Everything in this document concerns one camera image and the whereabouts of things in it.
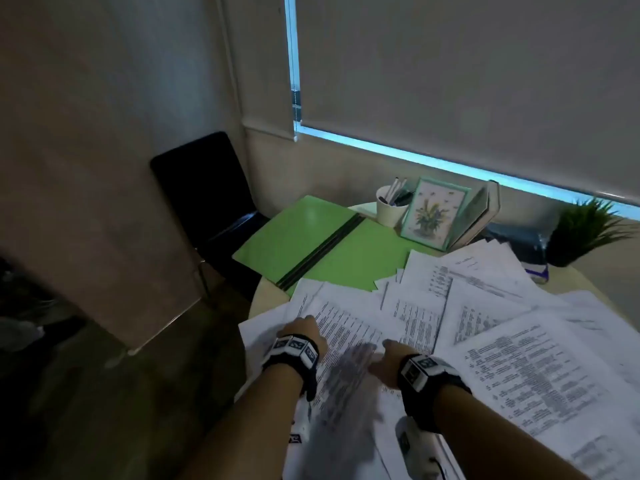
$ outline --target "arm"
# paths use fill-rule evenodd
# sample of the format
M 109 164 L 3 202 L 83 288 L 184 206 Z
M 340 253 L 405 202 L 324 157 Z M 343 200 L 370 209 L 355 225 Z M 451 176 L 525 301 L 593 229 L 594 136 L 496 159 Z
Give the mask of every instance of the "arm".
M 299 333 L 326 353 L 313 317 L 297 319 L 278 336 Z M 268 367 L 215 425 L 180 480 L 280 480 L 302 377 L 286 364 Z
M 384 345 L 385 356 L 372 363 L 369 371 L 386 386 L 397 389 L 400 362 L 416 351 L 392 340 Z M 444 385 L 436 395 L 433 416 L 469 479 L 587 480 L 571 464 L 464 389 Z

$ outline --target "stack of papers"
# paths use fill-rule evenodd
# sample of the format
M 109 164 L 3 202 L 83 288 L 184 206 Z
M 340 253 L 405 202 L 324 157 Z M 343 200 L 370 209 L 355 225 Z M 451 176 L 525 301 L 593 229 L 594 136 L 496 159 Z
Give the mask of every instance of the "stack of papers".
M 374 284 L 302 279 L 288 304 L 240 325 L 251 378 L 296 317 L 315 316 L 329 344 L 310 440 L 290 445 L 284 480 L 409 478 L 395 435 L 401 397 L 367 373 L 384 339 L 451 363 L 476 398 L 587 476 L 640 477 L 640 335 L 590 292 L 541 290 L 497 241 L 441 258 L 411 251 Z M 443 437 L 431 443 L 446 478 L 462 479 Z

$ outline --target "chair back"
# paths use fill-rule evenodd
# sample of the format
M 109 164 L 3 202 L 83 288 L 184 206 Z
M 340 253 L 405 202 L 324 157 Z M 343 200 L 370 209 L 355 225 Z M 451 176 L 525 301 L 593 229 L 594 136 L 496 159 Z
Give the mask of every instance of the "chair back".
M 150 166 L 196 249 L 256 211 L 240 162 L 224 132 L 158 155 Z

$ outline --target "wristband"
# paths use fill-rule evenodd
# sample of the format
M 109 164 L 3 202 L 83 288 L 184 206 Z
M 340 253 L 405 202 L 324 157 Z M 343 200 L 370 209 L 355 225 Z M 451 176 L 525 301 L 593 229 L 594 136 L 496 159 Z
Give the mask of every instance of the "wristband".
M 440 433 L 433 417 L 433 402 L 442 386 L 451 384 L 471 394 L 458 371 L 434 356 L 412 354 L 404 357 L 397 382 L 407 416 L 411 416 L 420 429 L 431 433 Z
M 319 350 L 316 343 L 304 335 L 293 333 L 273 343 L 262 361 L 262 370 L 275 363 L 291 366 L 302 377 L 302 391 L 307 393 L 307 400 L 313 401 L 316 396 L 316 371 L 319 361 Z

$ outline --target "chair leg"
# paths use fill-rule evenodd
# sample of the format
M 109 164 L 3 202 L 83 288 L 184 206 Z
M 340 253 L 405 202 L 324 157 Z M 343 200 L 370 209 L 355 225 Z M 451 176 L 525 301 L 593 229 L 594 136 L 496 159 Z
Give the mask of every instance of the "chair leg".
M 206 261 L 201 260 L 198 263 L 198 274 L 200 275 L 200 281 L 202 281 L 202 286 L 204 288 L 204 293 L 207 295 L 208 299 L 211 299 L 211 292 L 209 291 L 209 285 L 207 284 L 207 279 L 204 276 L 204 271 L 202 270 L 202 265 L 206 263 Z

